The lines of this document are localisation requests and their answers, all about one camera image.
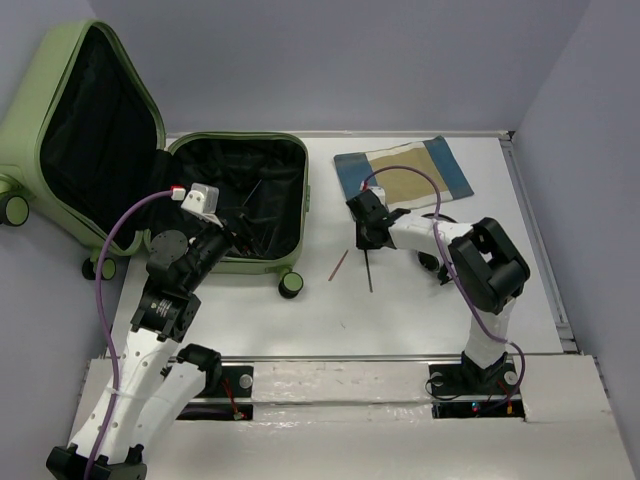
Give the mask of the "black chopstick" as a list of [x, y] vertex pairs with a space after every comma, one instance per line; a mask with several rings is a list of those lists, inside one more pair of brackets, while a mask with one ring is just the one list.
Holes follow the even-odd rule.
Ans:
[[371, 268], [370, 268], [370, 261], [369, 261], [369, 251], [368, 250], [364, 250], [364, 259], [365, 259], [365, 268], [366, 268], [369, 292], [373, 293], [374, 289], [373, 289], [373, 281], [372, 281], [372, 275], [371, 275]]

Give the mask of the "red chopstick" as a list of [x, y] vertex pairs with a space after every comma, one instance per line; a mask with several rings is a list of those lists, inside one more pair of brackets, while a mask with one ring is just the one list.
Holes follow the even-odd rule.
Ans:
[[328, 278], [329, 282], [331, 282], [335, 278], [337, 272], [341, 268], [341, 266], [342, 266], [344, 260], [346, 259], [346, 256], [348, 255], [348, 253], [349, 253], [349, 249], [346, 249], [343, 252], [343, 254], [341, 255], [341, 257], [339, 258], [338, 262], [336, 263], [335, 267], [333, 268], [333, 270], [332, 270], [332, 272], [331, 272], [331, 274], [330, 274], [330, 276]]

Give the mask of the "blue tan cloth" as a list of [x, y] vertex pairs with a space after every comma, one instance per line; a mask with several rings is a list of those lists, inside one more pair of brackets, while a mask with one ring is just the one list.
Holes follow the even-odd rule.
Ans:
[[382, 189], [390, 209], [423, 209], [474, 195], [442, 136], [388, 149], [338, 154], [334, 165], [347, 200], [364, 186]]

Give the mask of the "green hard-shell suitcase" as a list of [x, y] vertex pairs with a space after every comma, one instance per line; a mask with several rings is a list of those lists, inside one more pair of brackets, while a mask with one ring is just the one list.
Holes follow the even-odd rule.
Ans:
[[166, 230], [194, 236], [201, 222], [168, 200], [140, 200], [193, 183], [219, 189], [222, 220], [245, 213], [265, 234], [265, 256], [234, 251], [220, 273], [279, 278], [284, 298], [304, 285], [294, 265], [309, 208], [305, 144], [282, 132], [196, 132], [169, 141], [163, 119], [115, 31], [86, 19], [43, 37], [1, 123], [1, 222], [37, 211], [90, 252], [87, 279], [111, 278]]

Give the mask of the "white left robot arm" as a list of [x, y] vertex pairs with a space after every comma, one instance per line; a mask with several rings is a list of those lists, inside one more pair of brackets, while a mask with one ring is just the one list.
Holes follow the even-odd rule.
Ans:
[[205, 217], [192, 238], [179, 230], [156, 235], [143, 293], [116, 372], [70, 443], [52, 449], [47, 469], [57, 479], [143, 479], [152, 442], [197, 394], [221, 383], [221, 356], [203, 346], [182, 347], [201, 305], [195, 291], [230, 251], [263, 249], [245, 216]]

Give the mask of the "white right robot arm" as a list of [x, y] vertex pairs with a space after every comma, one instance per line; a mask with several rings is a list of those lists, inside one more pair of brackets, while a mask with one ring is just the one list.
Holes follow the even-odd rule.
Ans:
[[360, 250], [390, 248], [418, 254], [422, 266], [451, 282], [471, 313], [460, 360], [430, 373], [427, 391], [439, 400], [489, 395], [500, 390], [507, 367], [508, 323], [530, 269], [499, 222], [451, 222], [434, 213], [389, 210], [366, 190], [346, 202], [356, 224]]

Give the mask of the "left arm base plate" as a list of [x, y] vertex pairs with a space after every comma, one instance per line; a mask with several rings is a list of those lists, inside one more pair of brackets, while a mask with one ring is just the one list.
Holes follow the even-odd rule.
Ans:
[[208, 380], [199, 393], [178, 415], [184, 421], [251, 421], [254, 414], [252, 389], [254, 367], [248, 364], [222, 366], [220, 380]]

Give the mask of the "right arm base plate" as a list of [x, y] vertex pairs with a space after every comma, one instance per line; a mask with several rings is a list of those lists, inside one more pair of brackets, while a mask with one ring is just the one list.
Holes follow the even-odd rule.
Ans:
[[461, 373], [460, 364], [429, 366], [425, 391], [433, 401], [434, 419], [525, 419], [522, 397], [514, 389], [518, 374], [512, 362], [507, 362], [496, 375], [480, 385], [471, 385]]

